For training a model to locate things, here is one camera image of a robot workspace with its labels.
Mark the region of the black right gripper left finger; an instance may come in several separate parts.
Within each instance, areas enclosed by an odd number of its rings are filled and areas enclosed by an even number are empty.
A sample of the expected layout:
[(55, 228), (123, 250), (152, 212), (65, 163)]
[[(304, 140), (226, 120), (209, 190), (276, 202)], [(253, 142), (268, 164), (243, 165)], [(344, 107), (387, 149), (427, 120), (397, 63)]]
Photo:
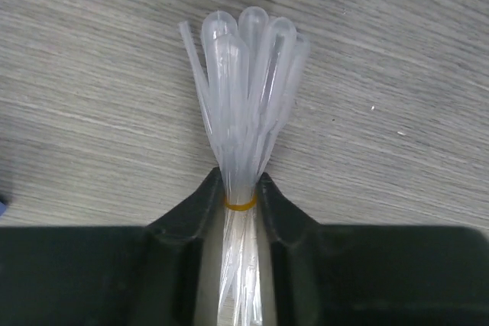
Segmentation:
[(1, 229), (3, 325), (215, 325), (224, 188), (212, 169), (146, 226)]

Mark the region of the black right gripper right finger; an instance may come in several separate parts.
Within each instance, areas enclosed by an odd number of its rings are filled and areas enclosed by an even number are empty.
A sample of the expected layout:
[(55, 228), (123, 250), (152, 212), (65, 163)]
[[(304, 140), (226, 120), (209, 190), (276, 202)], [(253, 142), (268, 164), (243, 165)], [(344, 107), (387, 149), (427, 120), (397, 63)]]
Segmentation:
[(460, 226), (321, 224), (257, 184), (265, 325), (486, 325), (488, 239)]

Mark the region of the bundle of plastic pipettes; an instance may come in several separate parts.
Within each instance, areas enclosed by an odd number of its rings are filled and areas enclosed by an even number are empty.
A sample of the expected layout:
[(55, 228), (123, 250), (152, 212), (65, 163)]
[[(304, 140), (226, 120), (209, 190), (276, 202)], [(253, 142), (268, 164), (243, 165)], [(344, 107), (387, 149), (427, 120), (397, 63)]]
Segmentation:
[(251, 6), (238, 18), (214, 11), (200, 44), (179, 31), (225, 190), (219, 301), (232, 298), (236, 325), (264, 323), (257, 244), (257, 183), (287, 124), (310, 44), (285, 17)]

